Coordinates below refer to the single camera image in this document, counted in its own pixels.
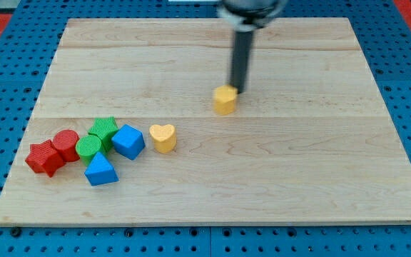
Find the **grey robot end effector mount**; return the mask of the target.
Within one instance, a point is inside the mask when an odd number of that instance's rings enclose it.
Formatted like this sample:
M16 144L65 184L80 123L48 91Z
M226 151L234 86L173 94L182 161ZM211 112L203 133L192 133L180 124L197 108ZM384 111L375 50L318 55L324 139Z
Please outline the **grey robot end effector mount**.
M266 27L287 3L288 0L221 0L217 14L235 31L255 31Z

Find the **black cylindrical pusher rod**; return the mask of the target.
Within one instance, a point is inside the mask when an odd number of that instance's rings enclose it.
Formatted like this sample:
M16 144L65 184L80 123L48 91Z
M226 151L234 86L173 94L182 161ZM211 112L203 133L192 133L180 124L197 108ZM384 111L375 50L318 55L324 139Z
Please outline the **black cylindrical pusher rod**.
M239 94L245 91L253 37L253 31L235 31L233 35L228 83L235 87Z

